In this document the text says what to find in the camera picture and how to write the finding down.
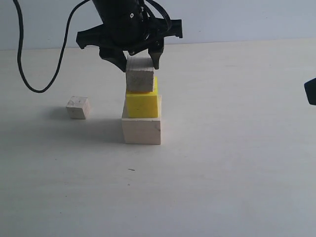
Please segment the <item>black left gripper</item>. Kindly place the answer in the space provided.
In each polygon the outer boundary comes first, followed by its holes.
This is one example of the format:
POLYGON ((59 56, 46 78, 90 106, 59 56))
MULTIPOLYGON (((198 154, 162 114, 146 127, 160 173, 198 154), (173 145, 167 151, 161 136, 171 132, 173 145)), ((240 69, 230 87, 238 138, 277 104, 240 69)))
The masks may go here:
MULTIPOLYGON (((81 49, 100 47, 100 58, 122 72, 126 72, 127 64, 123 51, 136 54, 165 37, 183 37, 182 20, 172 20, 154 0, 94 0, 93 4, 102 24, 78 32, 76 42, 81 49)), ((163 47, 149 49, 156 70, 162 54, 163 47)))

